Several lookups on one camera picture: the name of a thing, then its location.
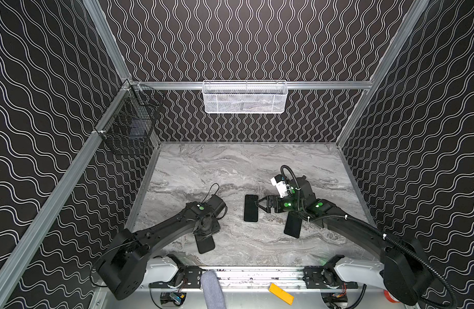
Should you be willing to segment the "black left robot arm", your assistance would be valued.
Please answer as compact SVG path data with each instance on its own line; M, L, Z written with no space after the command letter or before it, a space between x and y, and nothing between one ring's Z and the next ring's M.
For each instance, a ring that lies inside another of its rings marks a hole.
M141 285L170 282L183 265L175 258L158 257L165 246L192 234L198 252L215 249L213 235L220 231L219 214L226 211L223 199L216 194L206 202L190 202L175 216L153 227L119 232L107 251L93 266L117 300L126 299Z

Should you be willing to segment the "black phone case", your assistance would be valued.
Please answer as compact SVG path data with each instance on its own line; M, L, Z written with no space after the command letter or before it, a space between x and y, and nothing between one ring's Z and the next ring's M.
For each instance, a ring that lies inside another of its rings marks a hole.
M197 249L199 254L205 254L211 252L215 249L215 241L212 235L210 236L201 236L195 235L195 241L197 244Z

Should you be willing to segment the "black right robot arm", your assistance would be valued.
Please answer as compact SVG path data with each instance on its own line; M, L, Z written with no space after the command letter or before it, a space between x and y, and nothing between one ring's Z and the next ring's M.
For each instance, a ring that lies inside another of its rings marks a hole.
M317 198L305 176L271 178L277 195L253 202L255 209L287 213L284 233L299 238L303 223L333 231L370 252L378 262L365 262L338 254L328 260L311 281L329 287L347 282L382 288L395 302L414 306L456 308L457 295L450 283L430 265L417 239L402 239L360 220L333 202Z

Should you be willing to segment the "blue phone black screen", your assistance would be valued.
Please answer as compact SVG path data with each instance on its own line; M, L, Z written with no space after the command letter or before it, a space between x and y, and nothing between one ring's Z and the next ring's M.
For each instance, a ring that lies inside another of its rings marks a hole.
M258 200L258 195L245 195L243 221L253 223L258 221Z

